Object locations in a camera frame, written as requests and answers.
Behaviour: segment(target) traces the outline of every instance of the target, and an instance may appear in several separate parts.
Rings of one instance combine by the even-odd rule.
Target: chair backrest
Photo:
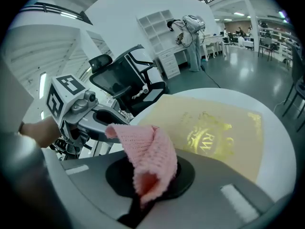
[[[261,42],[262,42],[262,44],[264,44],[264,45],[270,46],[271,43],[272,43],[272,39],[271,39],[270,37],[266,37],[266,38],[264,38]]]
[[[96,73],[100,68],[108,66],[111,63],[112,63],[112,58],[107,54],[102,54],[100,56],[97,56],[89,60],[92,73]]]
[[[296,47],[292,46],[292,79],[294,84],[305,74],[305,65],[301,59],[301,56],[296,50]]]
[[[108,66],[99,68],[96,73],[90,76],[89,80],[110,95],[131,86],[132,89],[128,92],[127,98],[138,94],[144,85],[142,79],[125,57],[117,59]]]

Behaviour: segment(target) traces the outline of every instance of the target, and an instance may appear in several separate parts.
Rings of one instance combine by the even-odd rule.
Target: curved white wall
[[[162,10],[170,10],[175,19],[185,14],[199,15],[206,23],[206,33],[219,33],[210,7],[197,0],[98,0],[86,10],[86,15],[115,57],[137,44],[142,44],[153,57],[136,17]]]

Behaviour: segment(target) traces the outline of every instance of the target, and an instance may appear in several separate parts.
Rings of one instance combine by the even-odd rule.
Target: chair leg
[[[289,93],[288,93],[288,95],[287,95],[287,97],[286,97],[286,99],[285,99],[284,105],[285,105],[285,103],[287,102],[287,100],[288,100],[288,98],[289,98],[289,96],[290,96],[290,94],[291,94],[291,92],[292,92],[293,87],[294,87],[294,84],[292,83],[292,86],[291,86],[291,88],[290,88],[290,91],[289,91]]]
[[[302,109],[301,109],[299,115],[297,116],[297,118],[300,117],[300,115],[301,115],[301,113],[303,112],[304,108],[305,108],[305,103],[304,103],[304,105],[303,105],[303,107],[302,107]]]
[[[301,128],[304,126],[304,124],[305,124],[305,120],[303,121],[303,123],[300,125],[300,127],[297,129],[296,132],[298,132],[299,130],[301,130]]]
[[[289,104],[288,108],[285,110],[285,112],[283,113],[282,117],[284,117],[284,115],[288,112],[288,110],[290,109],[290,107],[292,106],[292,104],[294,103],[295,99],[296,99],[297,93],[295,94],[295,96],[293,97],[291,103]]]

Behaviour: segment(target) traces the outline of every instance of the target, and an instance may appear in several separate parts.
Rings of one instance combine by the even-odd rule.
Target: black chair
[[[295,93],[291,103],[289,104],[289,106],[287,107],[285,112],[283,113],[282,117],[288,112],[288,110],[290,109],[290,107],[292,106],[292,104],[294,103],[294,101],[298,95],[303,100],[305,100],[305,65],[302,62],[302,59],[294,46],[292,47],[292,60],[293,60],[293,65],[292,65],[292,74],[291,75],[292,75],[293,83],[292,83],[292,86],[288,93],[288,96],[285,99],[284,105],[286,104],[293,88],[295,88],[296,93]],[[305,103],[304,103],[299,115],[297,116],[297,118],[300,117],[304,108],[305,108]],[[304,123],[305,123],[305,120],[300,125],[300,127],[297,129],[297,132],[304,126]]]
[[[128,52],[120,55],[114,62],[110,56],[103,54],[90,60],[89,63],[93,73],[89,78],[90,82],[112,95],[112,98],[118,101],[120,109],[133,116],[155,103],[165,93],[165,82],[151,84],[149,80],[147,71],[154,65],[147,64],[148,67],[139,72]],[[142,90],[144,83],[147,84],[149,92],[132,99]],[[152,101],[144,101],[154,89],[161,90],[156,98]]]
[[[236,40],[233,37],[232,33],[229,33],[228,36],[230,38],[230,45],[236,45],[237,46],[237,44],[235,43]]]
[[[265,50],[268,50],[268,51],[269,51],[267,61],[269,61],[270,53],[271,53],[271,60],[270,60],[270,61],[272,61],[273,47],[272,47],[272,39],[271,39],[270,37],[266,37],[266,38],[264,38],[263,40],[260,39],[257,57],[259,57],[259,51],[260,51],[260,49],[262,49],[262,56],[263,56],[263,48],[264,48]]]

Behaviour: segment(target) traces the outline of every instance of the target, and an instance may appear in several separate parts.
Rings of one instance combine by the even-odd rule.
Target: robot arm
[[[72,75],[52,78],[46,105],[66,142],[80,148],[89,138],[109,141],[105,130],[111,123],[129,124],[121,114],[99,104],[95,92]]]

